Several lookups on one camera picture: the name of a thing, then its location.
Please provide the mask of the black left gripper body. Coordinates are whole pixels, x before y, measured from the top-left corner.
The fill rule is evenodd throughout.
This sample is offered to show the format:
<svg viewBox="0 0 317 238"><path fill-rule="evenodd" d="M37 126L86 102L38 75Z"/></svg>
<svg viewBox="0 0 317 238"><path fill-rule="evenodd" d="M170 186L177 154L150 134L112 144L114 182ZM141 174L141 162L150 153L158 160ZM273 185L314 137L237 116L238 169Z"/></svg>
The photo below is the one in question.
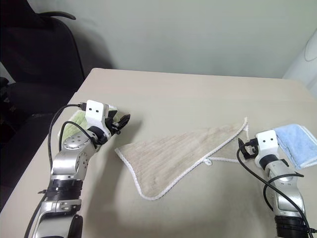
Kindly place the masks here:
<svg viewBox="0 0 317 238"><path fill-rule="evenodd" d="M121 133L120 131L120 117L118 110L110 110L107 118L105 119L105 125L110 131L111 135Z"/></svg>

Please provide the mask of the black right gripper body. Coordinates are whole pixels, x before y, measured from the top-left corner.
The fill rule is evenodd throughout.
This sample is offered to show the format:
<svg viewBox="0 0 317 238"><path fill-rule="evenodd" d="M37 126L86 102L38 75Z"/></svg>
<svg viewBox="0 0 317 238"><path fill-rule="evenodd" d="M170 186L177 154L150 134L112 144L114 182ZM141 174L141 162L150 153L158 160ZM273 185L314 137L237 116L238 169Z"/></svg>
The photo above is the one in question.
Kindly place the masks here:
<svg viewBox="0 0 317 238"><path fill-rule="evenodd" d="M258 155L258 140L257 139L251 139L246 143L246 146L249 146L253 152L253 156Z"/></svg>

